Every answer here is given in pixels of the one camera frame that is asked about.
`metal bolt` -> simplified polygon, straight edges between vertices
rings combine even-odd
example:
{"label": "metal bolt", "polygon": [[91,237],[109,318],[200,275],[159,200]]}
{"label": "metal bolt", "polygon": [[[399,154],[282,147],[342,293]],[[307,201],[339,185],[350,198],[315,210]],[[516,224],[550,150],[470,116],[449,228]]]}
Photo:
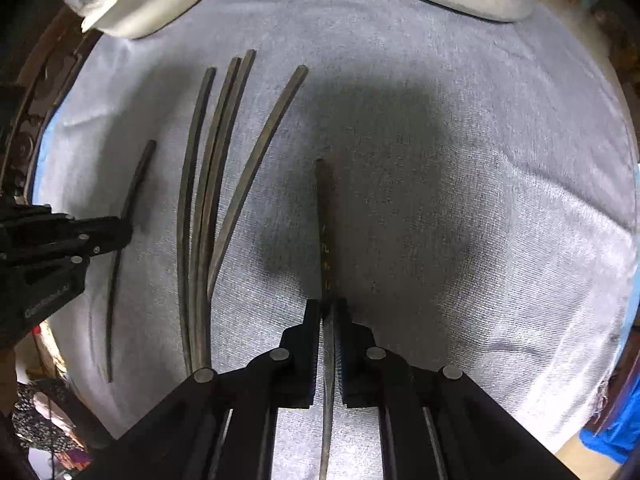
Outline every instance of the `metal bolt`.
{"label": "metal bolt", "polygon": [[367,348],[367,357],[373,361],[380,361],[380,359],[384,359],[386,357],[385,349],[380,348],[379,346]]}
{"label": "metal bolt", "polygon": [[462,377],[462,370],[454,365],[447,365],[442,369],[442,374],[452,381],[457,381]]}
{"label": "metal bolt", "polygon": [[289,350],[286,348],[274,348],[269,352],[269,357],[274,361],[284,361],[289,359]]}
{"label": "metal bolt", "polygon": [[197,383],[208,383],[215,376],[216,374],[211,368],[201,368],[194,373],[193,379]]}

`curved strip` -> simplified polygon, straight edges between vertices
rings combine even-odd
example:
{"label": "curved strip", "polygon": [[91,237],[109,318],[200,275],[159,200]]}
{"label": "curved strip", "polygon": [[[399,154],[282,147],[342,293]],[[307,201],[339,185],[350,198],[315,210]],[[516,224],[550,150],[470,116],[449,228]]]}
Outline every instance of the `curved strip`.
{"label": "curved strip", "polygon": [[209,179],[209,171],[212,163],[214,149],[218,140],[218,134],[220,130],[220,124],[225,112],[226,104],[229,101],[229,95],[238,73],[238,66],[240,65],[240,58],[235,57],[231,60],[229,68],[226,71],[225,81],[222,84],[220,90],[220,97],[218,98],[218,104],[216,110],[213,113],[213,119],[211,126],[209,127],[209,137],[207,138],[207,145],[202,156],[202,166],[200,168],[200,177],[198,178],[198,190],[196,192],[196,203],[193,213],[193,233],[191,234],[191,255],[189,260],[189,292],[188,292],[188,305],[193,310],[197,305],[197,283],[198,283],[198,262],[200,259],[200,239],[202,236],[202,215],[205,196],[207,192],[207,181]]}
{"label": "curved strip", "polygon": [[198,143],[200,131],[207,110],[207,98],[211,92],[213,78],[216,75],[215,68],[207,68],[202,78],[200,92],[196,106],[193,109],[187,148],[184,152],[182,165],[182,177],[180,179],[180,194],[178,195],[178,218],[176,226],[175,245],[178,253],[178,308],[180,311],[180,335],[182,337],[182,353],[184,354],[184,366],[187,375],[191,375],[191,348],[189,334],[189,306],[188,306],[188,280],[189,280],[189,230],[191,221],[191,201],[193,199],[193,181],[195,179],[196,159],[198,157]]}
{"label": "curved strip", "polygon": [[204,204],[202,206],[202,237],[200,246],[194,246],[193,250],[199,252],[198,272],[193,276],[196,281],[196,301],[190,305],[190,335],[191,335],[191,361],[193,369],[198,370],[211,366],[211,314],[210,302],[206,301],[207,269],[211,258],[213,240],[216,234],[218,222],[218,203],[220,202],[220,189],[222,177],[225,171],[226,156],[233,133],[236,115],[244,92],[246,80],[254,64],[255,50],[248,50],[242,59],[238,75],[226,103],[220,131],[216,137],[215,147],[211,157],[207,185],[204,192]]}
{"label": "curved strip", "polygon": [[[133,174],[133,179],[129,185],[129,192],[122,206],[122,213],[120,218],[131,222],[136,198],[140,191],[140,186],[145,179],[146,171],[151,163],[151,157],[153,157],[156,146],[158,144],[154,140],[150,140],[146,146],[145,151],[142,152],[142,156],[136,166],[136,171]],[[116,291],[118,287],[118,273],[120,271],[120,259],[122,258],[122,249],[116,251],[113,259],[113,267],[111,267],[111,278],[109,282],[109,298],[107,300],[107,315],[106,315],[106,327],[104,334],[105,348],[106,348],[106,366],[107,366],[107,382],[113,381],[113,348],[111,341],[113,339],[113,310],[116,303]]]}
{"label": "curved strip", "polygon": [[324,398],[322,404],[322,448],[320,453],[319,480],[326,480],[329,469],[331,436],[334,421],[335,397],[335,342],[334,304],[338,297],[334,229],[332,223],[332,192],[334,179],[329,165],[322,159],[316,160],[316,192],[318,194],[318,238],[320,241],[320,276],[322,286],[322,336],[324,347]]}
{"label": "curved strip", "polygon": [[209,279],[207,280],[207,306],[210,306],[211,299],[213,297],[213,289],[215,288],[216,281],[218,280],[222,261],[225,257],[226,250],[229,247],[229,243],[231,242],[231,237],[242,211],[244,201],[249,194],[255,175],[258,173],[258,168],[260,168],[260,163],[267,152],[271,139],[273,139],[273,135],[276,133],[276,130],[280,125],[280,121],[284,117],[284,114],[289,108],[289,105],[293,101],[293,98],[298,92],[300,85],[302,85],[302,82],[305,80],[308,72],[309,70],[306,66],[300,65],[294,72],[293,76],[291,76],[291,79],[282,91],[282,94],[280,94],[271,114],[267,118],[264,128],[255,143],[254,149],[244,166],[244,170],[242,170],[240,181],[234,191],[225,219],[222,222],[222,227],[220,228],[220,234],[218,235],[218,239],[213,249],[213,256],[209,266]]}

